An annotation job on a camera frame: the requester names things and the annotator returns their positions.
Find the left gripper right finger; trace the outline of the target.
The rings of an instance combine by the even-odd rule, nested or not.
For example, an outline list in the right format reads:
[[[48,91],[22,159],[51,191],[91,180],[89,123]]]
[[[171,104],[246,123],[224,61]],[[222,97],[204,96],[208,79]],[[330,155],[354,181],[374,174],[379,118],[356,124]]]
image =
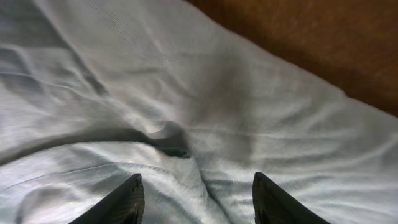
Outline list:
[[[255,224],[329,224],[261,172],[254,174]]]

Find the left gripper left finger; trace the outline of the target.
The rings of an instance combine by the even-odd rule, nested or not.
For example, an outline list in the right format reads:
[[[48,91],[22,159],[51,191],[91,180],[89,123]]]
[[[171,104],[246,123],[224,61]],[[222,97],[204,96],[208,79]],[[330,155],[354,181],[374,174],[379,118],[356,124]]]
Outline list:
[[[134,174],[70,224],[141,224],[144,208],[142,176]]]

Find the light blue t-shirt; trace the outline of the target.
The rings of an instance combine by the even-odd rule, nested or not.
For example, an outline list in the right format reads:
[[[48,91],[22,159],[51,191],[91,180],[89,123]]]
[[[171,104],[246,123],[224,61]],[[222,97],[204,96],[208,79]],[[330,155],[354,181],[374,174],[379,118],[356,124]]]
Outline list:
[[[140,173],[144,223],[253,223],[262,172],[330,223],[397,222],[397,118],[184,1],[1,2],[1,222]]]

